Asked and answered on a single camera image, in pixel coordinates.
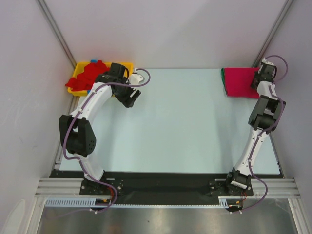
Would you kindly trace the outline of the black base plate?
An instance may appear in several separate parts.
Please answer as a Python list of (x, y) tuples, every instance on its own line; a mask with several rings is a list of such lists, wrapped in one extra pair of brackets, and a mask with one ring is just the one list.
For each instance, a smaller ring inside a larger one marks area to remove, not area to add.
[[(89, 181), (79, 171), (53, 170), (49, 178), (80, 178)], [(100, 197), (107, 198), (116, 192), (116, 202), (119, 204), (175, 205), (204, 204), (216, 201), (219, 196), (250, 198), (246, 192), (239, 196), (229, 195), (225, 191), (226, 178), (225, 173), (105, 172), (99, 183), (100, 192), (104, 193)]]

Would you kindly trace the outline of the aluminium frame rail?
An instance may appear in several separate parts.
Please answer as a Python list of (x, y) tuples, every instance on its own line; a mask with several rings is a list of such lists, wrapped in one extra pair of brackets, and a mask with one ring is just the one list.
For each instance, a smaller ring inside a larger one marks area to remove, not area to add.
[[(294, 179), (261, 179), (251, 180), (251, 186), (246, 192), (248, 197), (260, 198), (300, 198)], [(53, 197), (104, 196), (100, 192), (100, 184), (80, 178), (43, 178), (39, 181), (36, 195)]]

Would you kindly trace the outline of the right corner aluminium post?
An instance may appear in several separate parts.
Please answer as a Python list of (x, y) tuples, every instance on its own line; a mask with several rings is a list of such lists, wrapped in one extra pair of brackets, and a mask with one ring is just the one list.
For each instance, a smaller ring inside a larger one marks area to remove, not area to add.
[(264, 43), (260, 49), (260, 51), (258, 52), (255, 60), (252, 63), (252, 67), (256, 67), (261, 60), (263, 59), (265, 53), (267, 52), (271, 42), (273, 41), (274, 37), (276, 36), (279, 28), (281, 27), (281, 25), (283, 24), (284, 20), (286, 19), (288, 13), (290, 12), (293, 4), (294, 4), (295, 0), (286, 0), (280, 10), (280, 12), (278, 13), (268, 35), (266, 36)]

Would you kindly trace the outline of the left corner aluminium post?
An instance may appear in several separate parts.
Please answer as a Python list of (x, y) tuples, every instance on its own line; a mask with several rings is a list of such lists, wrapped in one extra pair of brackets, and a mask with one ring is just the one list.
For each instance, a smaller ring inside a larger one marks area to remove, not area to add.
[(50, 26), (54, 36), (56, 37), (59, 45), (61, 46), (63, 52), (65, 53), (68, 61), (70, 62), (71, 66), (73, 68), (76, 67), (76, 60), (74, 59), (74, 56), (51, 12), (51, 10), (49, 9), (49, 6), (47, 5), (45, 0), (35, 0), (35, 2), (37, 3), (39, 9), (41, 10), (44, 18), (46, 19), (48, 25)]

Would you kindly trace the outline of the blue t shirt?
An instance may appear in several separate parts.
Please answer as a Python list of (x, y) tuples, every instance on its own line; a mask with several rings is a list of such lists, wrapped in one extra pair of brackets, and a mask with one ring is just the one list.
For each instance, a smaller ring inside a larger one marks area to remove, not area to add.
[(87, 93), (90, 93), (90, 90), (92, 89), (92, 86), (95, 82), (95, 79), (98, 75), (100, 75), (102, 70), (102, 61), (101, 60), (92, 60), (88, 66), (85, 67), (84, 71), (87, 74), (88, 78), (88, 88)]

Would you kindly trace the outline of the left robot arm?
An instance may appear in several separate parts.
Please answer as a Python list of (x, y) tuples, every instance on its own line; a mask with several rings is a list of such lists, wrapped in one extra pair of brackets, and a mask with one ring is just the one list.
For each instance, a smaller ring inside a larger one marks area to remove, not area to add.
[(144, 77), (126, 66), (112, 63), (109, 70), (96, 76), (91, 90), (83, 102), (69, 115), (59, 118), (60, 142), (67, 160), (77, 160), (84, 176), (92, 181), (91, 190), (104, 194), (108, 183), (101, 179), (104, 169), (97, 163), (94, 150), (97, 144), (92, 123), (100, 108), (111, 97), (115, 97), (126, 108), (131, 108), (144, 85)]

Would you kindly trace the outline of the magenta t shirt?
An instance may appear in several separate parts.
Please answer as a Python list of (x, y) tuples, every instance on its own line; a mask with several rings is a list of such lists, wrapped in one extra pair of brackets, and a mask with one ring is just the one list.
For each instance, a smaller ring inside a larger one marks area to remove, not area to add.
[(258, 99), (256, 89), (250, 87), (255, 72), (259, 68), (225, 68), (228, 97)]

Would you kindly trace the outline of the green t shirt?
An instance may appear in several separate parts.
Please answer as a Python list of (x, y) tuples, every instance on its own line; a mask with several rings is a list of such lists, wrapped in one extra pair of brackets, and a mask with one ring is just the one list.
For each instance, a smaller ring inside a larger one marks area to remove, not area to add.
[(225, 81), (225, 68), (221, 68), (221, 79), (222, 79), (222, 83), (223, 83), (223, 87), (224, 87), (224, 90), (225, 90), (225, 94), (228, 95), (228, 91), (227, 91), (227, 88), (226, 88), (226, 81)]

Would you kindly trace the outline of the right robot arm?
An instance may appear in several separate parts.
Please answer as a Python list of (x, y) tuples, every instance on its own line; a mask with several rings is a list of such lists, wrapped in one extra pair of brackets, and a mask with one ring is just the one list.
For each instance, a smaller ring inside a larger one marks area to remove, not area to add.
[(264, 58), (253, 78), (251, 87), (256, 89), (259, 99), (249, 117), (251, 129), (245, 149), (226, 178), (225, 191), (229, 195), (239, 196), (251, 188), (256, 157), (265, 139), (276, 129), (284, 111), (286, 103), (275, 91), (276, 71), (277, 67)]

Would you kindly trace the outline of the corner aluminium post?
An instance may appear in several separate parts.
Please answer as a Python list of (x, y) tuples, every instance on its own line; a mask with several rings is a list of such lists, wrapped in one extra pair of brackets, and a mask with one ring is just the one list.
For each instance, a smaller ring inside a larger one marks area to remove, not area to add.
[(35, 2), (37, 3), (39, 9), (41, 10), (44, 18), (46, 19), (48, 25), (50, 26), (54, 36), (56, 37), (59, 45), (61, 46), (63, 52), (65, 53), (68, 61), (70, 62), (71, 66), (73, 68), (76, 67), (76, 60), (74, 59), (74, 56), (51, 12), (51, 10), (49, 9), (49, 6), (47, 5), (45, 0), (35, 0)]
[(258, 52), (255, 60), (252, 63), (252, 67), (256, 67), (261, 60), (263, 59), (265, 53), (267, 52), (271, 42), (273, 41), (274, 37), (276, 36), (279, 28), (281, 27), (281, 25), (283, 24), (284, 20), (286, 19), (288, 13), (290, 12), (293, 4), (294, 4), (295, 0), (286, 0), (280, 10), (280, 12), (278, 13), (268, 35), (266, 36), (264, 43), (260, 49), (260, 51)]

